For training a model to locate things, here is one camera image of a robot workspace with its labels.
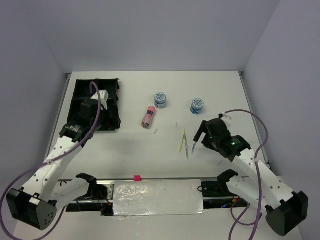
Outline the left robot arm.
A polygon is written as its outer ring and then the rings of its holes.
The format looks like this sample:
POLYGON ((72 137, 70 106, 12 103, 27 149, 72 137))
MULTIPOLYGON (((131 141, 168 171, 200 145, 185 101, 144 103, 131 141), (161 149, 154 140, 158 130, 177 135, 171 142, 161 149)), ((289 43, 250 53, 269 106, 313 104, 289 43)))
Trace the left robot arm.
POLYGON ((94 176, 79 173, 58 190, 55 187, 71 161, 82 151, 94 133, 109 117, 107 101, 91 98, 83 101, 80 110, 65 124, 47 159, 32 177, 20 188, 12 186, 5 191, 12 217, 38 230, 46 230, 57 212, 77 198, 96 198, 108 189, 97 182, 94 176))

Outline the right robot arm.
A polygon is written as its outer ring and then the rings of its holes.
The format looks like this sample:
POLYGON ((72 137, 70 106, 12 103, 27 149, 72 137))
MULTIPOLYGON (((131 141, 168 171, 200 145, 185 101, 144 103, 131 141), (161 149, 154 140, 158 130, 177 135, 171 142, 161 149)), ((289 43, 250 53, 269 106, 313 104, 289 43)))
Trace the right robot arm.
POLYGON ((231 135, 222 118, 203 120, 193 141, 220 154, 237 169, 228 169, 216 178, 216 186, 201 185, 202 194, 210 196, 236 195, 265 212, 270 228, 284 237, 308 214, 309 198, 294 191, 271 169, 258 160, 250 144, 240 135, 231 135))

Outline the pink highlighter cap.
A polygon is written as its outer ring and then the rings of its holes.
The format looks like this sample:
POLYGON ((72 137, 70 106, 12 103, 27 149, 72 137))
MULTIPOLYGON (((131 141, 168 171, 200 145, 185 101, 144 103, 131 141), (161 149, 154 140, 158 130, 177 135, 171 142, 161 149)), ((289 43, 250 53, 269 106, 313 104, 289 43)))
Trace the pink highlighter cap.
POLYGON ((141 181, 141 176, 140 176, 140 175, 135 175, 135 176, 133 177, 133 180, 134 180, 135 182, 140 182, 140 181, 141 181))

